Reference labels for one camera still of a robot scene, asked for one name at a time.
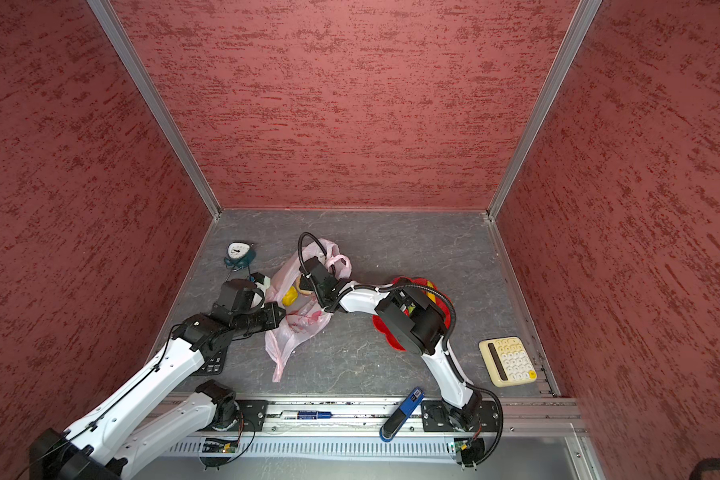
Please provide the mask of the pink plastic bag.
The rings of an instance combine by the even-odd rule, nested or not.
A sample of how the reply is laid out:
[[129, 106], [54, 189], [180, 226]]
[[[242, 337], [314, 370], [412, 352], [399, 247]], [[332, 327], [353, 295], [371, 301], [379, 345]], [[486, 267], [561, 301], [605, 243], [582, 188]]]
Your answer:
[[[347, 279], [352, 273], [350, 259], [340, 252], [335, 242], [324, 238], [320, 238], [320, 242], [327, 253], [324, 254], [315, 243], [311, 243], [303, 247], [303, 259], [317, 256], [328, 269], [334, 267], [340, 279]], [[265, 292], [267, 302], [276, 302], [286, 310], [286, 316], [279, 326], [265, 333], [265, 351], [275, 364], [272, 374], [274, 383], [281, 381], [287, 361], [295, 349], [320, 333], [332, 317], [331, 313], [322, 310], [314, 295], [299, 294], [298, 300], [293, 305], [289, 307], [282, 305], [283, 296], [301, 276], [299, 267], [298, 255], [293, 253], [271, 278]]]

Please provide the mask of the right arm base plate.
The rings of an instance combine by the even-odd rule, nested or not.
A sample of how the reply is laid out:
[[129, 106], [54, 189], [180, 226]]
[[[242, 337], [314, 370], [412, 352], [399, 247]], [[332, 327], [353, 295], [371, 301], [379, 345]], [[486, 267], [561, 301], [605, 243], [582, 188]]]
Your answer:
[[500, 414], [493, 401], [483, 400], [458, 409], [441, 400], [424, 400], [421, 410], [423, 429], [428, 433], [496, 433], [499, 429]]

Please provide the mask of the yellow fake lemon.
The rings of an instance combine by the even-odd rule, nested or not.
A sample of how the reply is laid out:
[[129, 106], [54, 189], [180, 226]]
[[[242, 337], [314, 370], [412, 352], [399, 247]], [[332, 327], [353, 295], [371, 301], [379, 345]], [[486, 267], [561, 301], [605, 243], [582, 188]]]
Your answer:
[[293, 305], [298, 300], [298, 298], [298, 290], [294, 286], [291, 286], [282, 298], [282, 305], [284, 307], [289, 307]]

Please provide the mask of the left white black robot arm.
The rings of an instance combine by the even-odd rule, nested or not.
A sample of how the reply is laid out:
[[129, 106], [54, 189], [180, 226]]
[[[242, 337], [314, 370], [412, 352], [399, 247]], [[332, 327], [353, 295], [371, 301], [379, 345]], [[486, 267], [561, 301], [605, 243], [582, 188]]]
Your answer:
[[214, 380], [158, 418], [147, 416], [208, 360], [239, 340], [277, 328], [275, 302], [217, 320], [203, 314], [177, 325], [166, 344], [114, 394], [61, 432], [30, 446], [31, 479], [131, 479], [188, 435], [210, 428], [240, 437], [245, 418], [235, 393]]

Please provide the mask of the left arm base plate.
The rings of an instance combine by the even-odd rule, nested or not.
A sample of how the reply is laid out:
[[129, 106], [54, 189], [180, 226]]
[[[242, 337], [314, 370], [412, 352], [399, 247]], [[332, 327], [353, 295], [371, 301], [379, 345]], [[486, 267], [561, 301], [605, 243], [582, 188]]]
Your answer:
[[231, 424], [232, 431], [260, 432], [266, 420], [269, 402], [260, 399], [238, 399], [235, 402], [235, 415]]

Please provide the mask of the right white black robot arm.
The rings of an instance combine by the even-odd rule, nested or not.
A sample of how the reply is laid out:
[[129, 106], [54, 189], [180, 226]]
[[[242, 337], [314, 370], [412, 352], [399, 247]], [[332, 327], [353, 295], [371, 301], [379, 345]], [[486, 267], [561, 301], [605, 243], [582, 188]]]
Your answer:
[[437, 382], [449, 424], [463, 432], [478, 428], [483, 397], [452, 352], [450, 337], [456, 313], [447, 296], [406, 278], [382, 286], [340, 279], [316, 257], [299, 264], [301, 279], [325, 312], [378, 317], [404, 351], [425, 362]]

